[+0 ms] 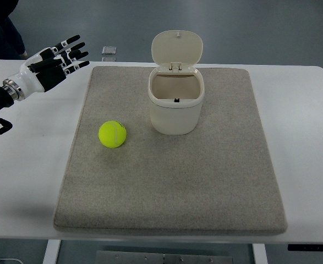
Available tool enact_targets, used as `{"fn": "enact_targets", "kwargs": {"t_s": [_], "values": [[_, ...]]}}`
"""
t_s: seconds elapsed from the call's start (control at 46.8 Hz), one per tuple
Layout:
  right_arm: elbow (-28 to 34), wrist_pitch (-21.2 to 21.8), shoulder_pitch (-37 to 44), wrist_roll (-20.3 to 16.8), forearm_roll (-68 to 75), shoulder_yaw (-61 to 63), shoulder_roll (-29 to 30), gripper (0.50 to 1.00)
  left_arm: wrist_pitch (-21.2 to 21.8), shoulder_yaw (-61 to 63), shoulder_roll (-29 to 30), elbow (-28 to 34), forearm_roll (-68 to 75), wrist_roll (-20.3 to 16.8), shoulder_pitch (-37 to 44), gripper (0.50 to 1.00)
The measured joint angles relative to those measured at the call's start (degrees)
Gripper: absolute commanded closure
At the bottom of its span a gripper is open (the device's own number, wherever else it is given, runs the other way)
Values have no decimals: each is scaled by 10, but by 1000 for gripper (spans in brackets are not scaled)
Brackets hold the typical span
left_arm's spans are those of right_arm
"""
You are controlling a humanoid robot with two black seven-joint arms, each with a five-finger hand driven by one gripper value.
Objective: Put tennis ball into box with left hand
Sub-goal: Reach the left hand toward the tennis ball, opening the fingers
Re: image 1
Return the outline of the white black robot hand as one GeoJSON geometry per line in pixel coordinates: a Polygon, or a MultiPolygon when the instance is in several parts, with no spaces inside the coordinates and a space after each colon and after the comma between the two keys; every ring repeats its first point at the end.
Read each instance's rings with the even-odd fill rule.
{"type": "Polygon", "coordinates": [[[12,99],[21,101],[35,92],[51,90],[68,75],[89,65],[89,61],[80,61],[89,53],[80,50],[85,44],[77,43],[79,39],[80,35],[75,35],[25,60],[16,74],[3,81],[4,90],[12,99]]]}

